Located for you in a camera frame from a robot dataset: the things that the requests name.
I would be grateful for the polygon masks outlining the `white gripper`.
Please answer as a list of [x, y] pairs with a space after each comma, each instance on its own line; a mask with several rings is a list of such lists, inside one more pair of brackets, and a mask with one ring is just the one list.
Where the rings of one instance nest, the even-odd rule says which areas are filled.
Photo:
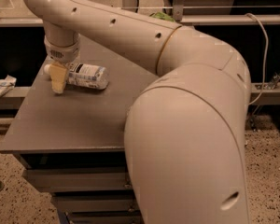
[[44, 44], [48, 56], [57, 61], [49, 67], [52, 90], [57, 94], [62, 94], [69, 74], [68, 69], [62, 63], [70, 63], [78, 56], [80, 40], [69, 47], [60, 47], [44, 38]]

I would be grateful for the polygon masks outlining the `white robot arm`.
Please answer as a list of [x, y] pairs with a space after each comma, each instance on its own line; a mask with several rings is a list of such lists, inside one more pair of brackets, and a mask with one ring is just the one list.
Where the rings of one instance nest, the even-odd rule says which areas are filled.
[[81, 37], [156, 76], [131, 106], [124, 131], [145, 224], [250, 224], [251, 79], [235, 48], [192, 27], [88, 0], [24, 2], [44, 22], [54, 91], [63, 91]]

